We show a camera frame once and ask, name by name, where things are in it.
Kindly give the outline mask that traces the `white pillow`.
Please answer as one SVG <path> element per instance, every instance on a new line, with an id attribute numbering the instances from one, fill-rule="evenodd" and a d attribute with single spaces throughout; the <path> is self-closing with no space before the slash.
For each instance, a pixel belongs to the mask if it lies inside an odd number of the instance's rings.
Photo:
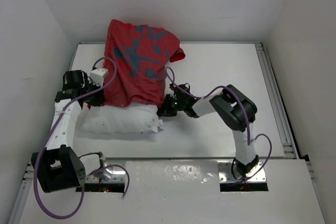
<path id="1" fill-rule="evenodd" d="M 155 105 L 92 106 L 80 129 L 94 134 L 157 133 L 163 129 L 163 121 L 159 119 Z"/>

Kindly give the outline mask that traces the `red patterned pillowcase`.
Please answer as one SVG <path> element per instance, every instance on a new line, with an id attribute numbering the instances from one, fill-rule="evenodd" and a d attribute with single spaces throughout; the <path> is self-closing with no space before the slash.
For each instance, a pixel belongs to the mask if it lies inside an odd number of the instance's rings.
<path id="1" fill-rule="evenodd" d="M 108 70 L 103 105 L 131 103 L 161 106 L 165 66 L 185 58 L 180 40 L 164 28 L 113 19 L 108 27 L 103 68 Z"/>

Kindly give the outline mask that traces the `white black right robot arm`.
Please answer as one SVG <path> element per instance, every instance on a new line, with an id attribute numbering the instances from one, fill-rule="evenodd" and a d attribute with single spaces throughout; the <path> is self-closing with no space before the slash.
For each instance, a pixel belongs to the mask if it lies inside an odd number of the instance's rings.
<path id="1" fill-rule="evenodd" d="M 196 119 L 217 113 L 232 130 L 236 148 L 234 162 L 239 174 L 245 178 L 259 162 L 251 138 L 251 125 L 255 121 L 257 107 L 231 84 L 218 88 L 219 92 L 215 91 L 200 98 L 190 93 L 187 83 L 178 86 L 170 84 L 173 93 L 165 96 L 157 114 L 159 117 L 173 117 L 177 116 L 179 111 L 183 111 L 187 116 Z"/>

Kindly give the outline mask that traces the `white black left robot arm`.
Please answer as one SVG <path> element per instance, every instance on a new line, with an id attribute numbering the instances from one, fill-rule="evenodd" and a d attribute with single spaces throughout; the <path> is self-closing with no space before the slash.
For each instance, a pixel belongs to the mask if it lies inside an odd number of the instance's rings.
<path id="1" fill-rule="evenodd" d="M 46 193 L 81 187 L 87 176 L 103 166 L 101 152 L 77 156 L 73 139 L 77 119 L 83 105 L 100 106 L 104 102 L 103 83 L 108 75 L 105 68 L 67 71 L 62 89 L 55 97 L 55 114 L 51 135 L 42 155 L 32 154 L 31 162 L 37 170 L 37 179 Z"/>

